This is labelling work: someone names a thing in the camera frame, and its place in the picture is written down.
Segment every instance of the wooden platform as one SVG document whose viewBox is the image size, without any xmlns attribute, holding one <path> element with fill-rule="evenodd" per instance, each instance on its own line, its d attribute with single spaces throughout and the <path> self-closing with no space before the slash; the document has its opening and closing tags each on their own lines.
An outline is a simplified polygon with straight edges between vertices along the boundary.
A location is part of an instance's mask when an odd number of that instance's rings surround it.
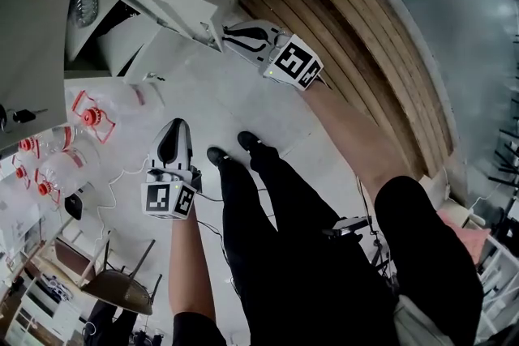
<svg viewBox="0 0 519 346">
<path fill-rule="evenodd" d="M 453 141 L 427 68 L 387 0 L 240 0 L 297 33 L 327 84 L 395 142 L 414 177 L 435 176 Z"/>
</svg>

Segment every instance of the white cube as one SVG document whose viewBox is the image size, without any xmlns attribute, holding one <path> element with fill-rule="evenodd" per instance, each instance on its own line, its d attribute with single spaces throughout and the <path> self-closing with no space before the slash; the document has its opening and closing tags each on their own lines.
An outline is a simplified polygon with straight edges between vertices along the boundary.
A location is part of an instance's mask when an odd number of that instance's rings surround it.
<svg viewBox="0 0 519 346">
<path fill-rule="evenodd" d="M 185 220 L 195 193 L 194 188 L 181 181 L 143 183 L 140 189 L 143 213 L 162 220 Z"/>
</svg>

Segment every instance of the concrete floor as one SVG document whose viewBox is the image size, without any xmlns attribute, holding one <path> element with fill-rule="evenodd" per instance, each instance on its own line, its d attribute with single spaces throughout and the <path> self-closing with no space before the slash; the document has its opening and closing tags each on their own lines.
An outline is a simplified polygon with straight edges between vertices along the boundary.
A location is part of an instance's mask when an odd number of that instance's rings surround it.
<svg viewBox="0 0 519 346">
<path fill-rule="evenodd" d="M 466 168 L 467 203 L 495 188 L 493 151 L 498 129 L 511 122 L 517 89 L 519 33 L 515 0 L 402 0 L 431 50 L 447 89 Z M 495 192 L 489 204 L 503 206 L 509 190 Z"/>
</svg>

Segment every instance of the black shoe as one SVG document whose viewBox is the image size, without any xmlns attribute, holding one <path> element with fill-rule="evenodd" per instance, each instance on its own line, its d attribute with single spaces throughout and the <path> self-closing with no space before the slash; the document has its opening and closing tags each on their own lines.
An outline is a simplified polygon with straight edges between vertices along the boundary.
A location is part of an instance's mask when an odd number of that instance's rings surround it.
<svg viewBox="0 0 519 346">
<path fill-rule="evenodd" d="M 208 149 L 208 159 L 211 163 L 218 167 L 224 159 L 229 159 L 229 156 L 219 147 L 210 147 Z"/>
<path fill-rule="evenodd" d="M 264 146 L 263 142 L 250 131 L 242 131 L 238 135 L 238 143 L 240 143 L 240 146 L 242 146 L 249 153 L 254 147 L 258 145 Z"/>
</svg>

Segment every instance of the sleeve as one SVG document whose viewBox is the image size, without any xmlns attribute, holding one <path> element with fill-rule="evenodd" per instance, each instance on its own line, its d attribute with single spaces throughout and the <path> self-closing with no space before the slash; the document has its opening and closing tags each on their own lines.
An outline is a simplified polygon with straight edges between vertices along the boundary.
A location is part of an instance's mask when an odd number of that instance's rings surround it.
<svg viewBox="0 0 519 346">
<path fill-rule="evenodd" d="M 173 346 L 225 346 L 224 337 L 210 318 L 198 313 L 179 313 L 173 320 Z"/>
</svg>

